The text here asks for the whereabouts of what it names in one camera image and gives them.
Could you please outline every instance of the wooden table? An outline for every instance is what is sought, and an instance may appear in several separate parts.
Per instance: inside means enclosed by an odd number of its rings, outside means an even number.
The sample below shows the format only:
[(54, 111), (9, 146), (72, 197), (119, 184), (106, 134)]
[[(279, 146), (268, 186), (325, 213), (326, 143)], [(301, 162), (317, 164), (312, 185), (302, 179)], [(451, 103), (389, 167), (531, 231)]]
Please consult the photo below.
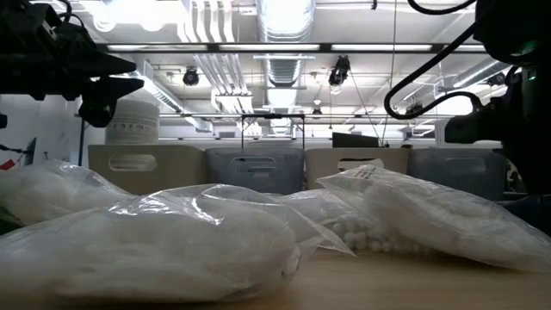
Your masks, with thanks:
[(456, 257), (365, 252), (354, 258), (318, 251), (290, 287), (277, 295), (226, 304), (100, 308), (551, 310), (551, 275), (493, 268)]

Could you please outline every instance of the white bucket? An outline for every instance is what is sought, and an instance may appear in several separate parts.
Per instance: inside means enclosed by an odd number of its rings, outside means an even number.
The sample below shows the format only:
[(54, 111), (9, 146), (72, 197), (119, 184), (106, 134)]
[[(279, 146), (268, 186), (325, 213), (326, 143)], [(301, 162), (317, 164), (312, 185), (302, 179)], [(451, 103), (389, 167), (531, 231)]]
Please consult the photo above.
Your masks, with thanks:
[(157, 144), (159, 110), (148, 102), (121, 99), (105, 131), (105, 144)]

